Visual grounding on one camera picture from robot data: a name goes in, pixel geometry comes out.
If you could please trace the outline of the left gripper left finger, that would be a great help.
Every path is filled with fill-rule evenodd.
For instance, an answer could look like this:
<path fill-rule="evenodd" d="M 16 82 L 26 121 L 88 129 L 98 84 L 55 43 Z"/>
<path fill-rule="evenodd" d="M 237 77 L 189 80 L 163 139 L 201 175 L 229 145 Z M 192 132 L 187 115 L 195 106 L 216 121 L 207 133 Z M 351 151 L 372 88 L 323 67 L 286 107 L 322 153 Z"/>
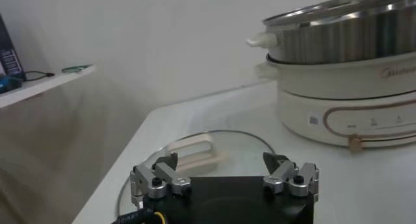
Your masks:
<path fill-rule="evenodd" d="M 192 193 L 190 177 L 176 171 L 177 153 L 159 157 L 151 167 L 145 163 L 134 166 L 130 172 L 131 201 L 139 208 L 144 198 L 163 199 L 170 192 L 172 195 L 188 198 Z"/>

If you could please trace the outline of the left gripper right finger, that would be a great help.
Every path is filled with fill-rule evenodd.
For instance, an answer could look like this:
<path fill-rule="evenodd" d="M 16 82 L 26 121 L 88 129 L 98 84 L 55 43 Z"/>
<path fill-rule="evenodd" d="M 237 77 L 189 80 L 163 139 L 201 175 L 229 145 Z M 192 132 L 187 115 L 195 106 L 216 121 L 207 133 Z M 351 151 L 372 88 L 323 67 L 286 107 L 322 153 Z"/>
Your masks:
<path fill-rule="evenodd" d="M 263 186 L 273 194 L 288 191 L 294 197 L 319 196 L 319 168 L 310 162 L 302 167 L 284 155 L 263 153 L 263 161 L 269 172 L 263 177 Z"/>

